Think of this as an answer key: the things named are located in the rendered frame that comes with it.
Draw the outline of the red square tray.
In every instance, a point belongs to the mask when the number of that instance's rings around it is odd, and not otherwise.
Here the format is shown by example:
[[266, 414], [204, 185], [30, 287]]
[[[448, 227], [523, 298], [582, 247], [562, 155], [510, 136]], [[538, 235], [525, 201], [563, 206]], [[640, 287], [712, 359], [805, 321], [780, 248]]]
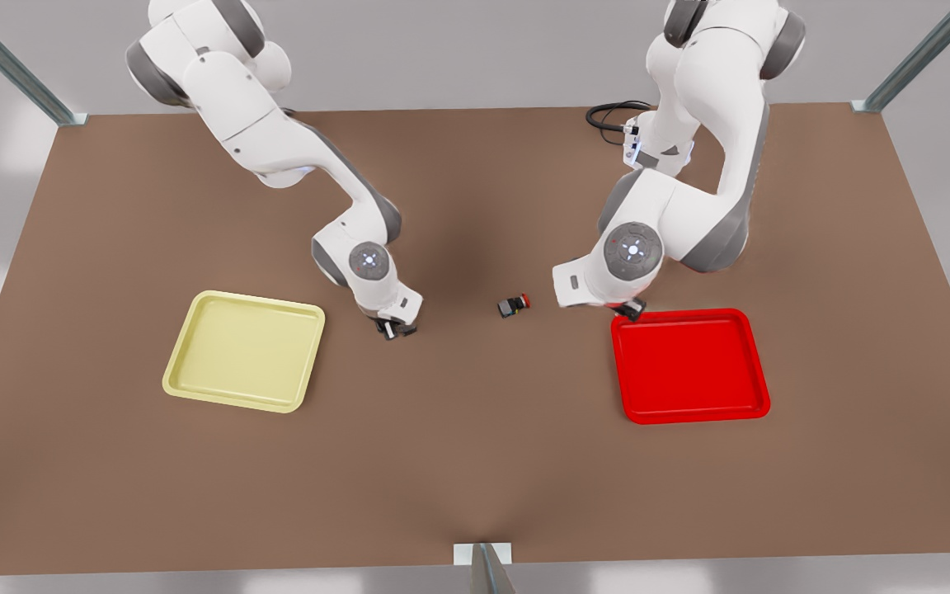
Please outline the red square tray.
[[739, 309], [615, 317], [623, 413], [640, 425], [754, 420], [770, 410], [750, 320]]

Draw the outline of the pale yellow square tray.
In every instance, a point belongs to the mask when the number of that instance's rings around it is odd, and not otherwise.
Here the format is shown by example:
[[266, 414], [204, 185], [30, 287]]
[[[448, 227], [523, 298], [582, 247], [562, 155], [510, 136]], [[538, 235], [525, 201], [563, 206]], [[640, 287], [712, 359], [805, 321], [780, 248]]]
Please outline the pale yellow square tray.
[[317, 305], [205, 290], [190, 304], [163, 391], [292, 413], [304, 402], [325, 323]]

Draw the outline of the silver frame post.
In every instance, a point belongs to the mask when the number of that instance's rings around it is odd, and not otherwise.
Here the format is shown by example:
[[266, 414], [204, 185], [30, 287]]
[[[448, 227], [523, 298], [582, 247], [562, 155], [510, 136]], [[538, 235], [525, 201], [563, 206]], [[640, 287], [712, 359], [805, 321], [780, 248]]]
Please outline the silver frame post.
[[18, 57], [0, 41], [0, 73], [26, 95], [35, 106], [58, 127], [85, 125], [89, 115], [77, 113], [64, 105]]
[[948, 45], [950, 45], [950, 11], [935, 24], [926, 37], [915, 46], [915, 49], [912, 49], [911, 53], [908, 53], [908, 56], [868, 94], [866, 99], [857, 99], [857, 101], [849, 103], [852, 112], [881, 113]]
[[512, 564], [512, 544], [454, 544], [453, 563], [468, 565], [470, 594], [516, 594], [506, 565]]

